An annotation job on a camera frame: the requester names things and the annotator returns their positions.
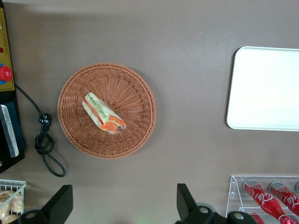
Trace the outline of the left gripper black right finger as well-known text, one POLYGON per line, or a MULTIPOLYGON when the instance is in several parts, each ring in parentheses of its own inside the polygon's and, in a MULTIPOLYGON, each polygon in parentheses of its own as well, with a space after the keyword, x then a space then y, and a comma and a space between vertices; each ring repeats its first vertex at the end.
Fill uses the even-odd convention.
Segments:
POLYGON ((226 218, 215 212, 210 205, 197 205, 188 187, 177 184, 177 210, 180 220, 176 224, 226 224, 226 218))

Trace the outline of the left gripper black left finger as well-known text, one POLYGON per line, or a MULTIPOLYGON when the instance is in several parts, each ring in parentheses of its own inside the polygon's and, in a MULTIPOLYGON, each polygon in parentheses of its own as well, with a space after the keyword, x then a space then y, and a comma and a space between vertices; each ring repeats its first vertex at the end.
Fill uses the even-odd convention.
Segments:
POLYGON ((73 187, 63 185, 40 209, 30 210, 17 218, 18 224, 64 224, 73 210, 73 187))

